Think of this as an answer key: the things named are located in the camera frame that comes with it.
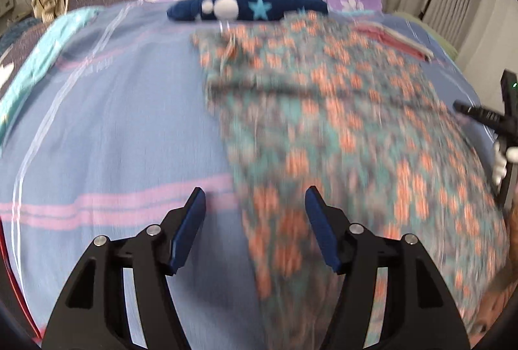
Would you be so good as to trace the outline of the white gloved right hand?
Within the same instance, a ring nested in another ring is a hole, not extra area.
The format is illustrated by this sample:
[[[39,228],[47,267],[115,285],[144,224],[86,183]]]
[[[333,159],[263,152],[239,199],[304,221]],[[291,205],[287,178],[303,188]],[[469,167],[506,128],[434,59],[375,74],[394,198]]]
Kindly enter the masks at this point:
[[[516,164],[518,162],[518,147],[504,148],[502,141],[495,141],[493,153],[492,183],[496,187],[500,187],[502,180],[507,175],[507,164]]]

